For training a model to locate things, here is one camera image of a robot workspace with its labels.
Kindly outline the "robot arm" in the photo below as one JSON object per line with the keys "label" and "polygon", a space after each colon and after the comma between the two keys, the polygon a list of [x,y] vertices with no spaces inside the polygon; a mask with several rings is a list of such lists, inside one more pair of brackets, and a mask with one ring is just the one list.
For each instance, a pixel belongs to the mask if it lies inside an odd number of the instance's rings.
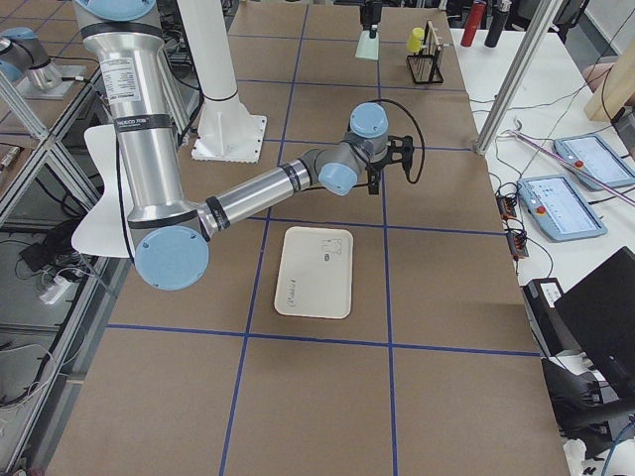
{"label": "robot arm", "polygon": [[[240,100],[221,5],[178,5],[202,93],[199,159],[258,159],[266,118]],[[201,203],[185,197],[178,143],[162,83],[164,40],[153,1],[78,1],[85,47],[100,64],[113,118],[115,167],[133,206],[121,215],[124,242],[141,278],[166,291],[187,288],[205,273],[209,238],[313,184],[345,195],[387,155],[389,123],[373,102],[356,106],[348,130],[330,149],[313,150]]]}

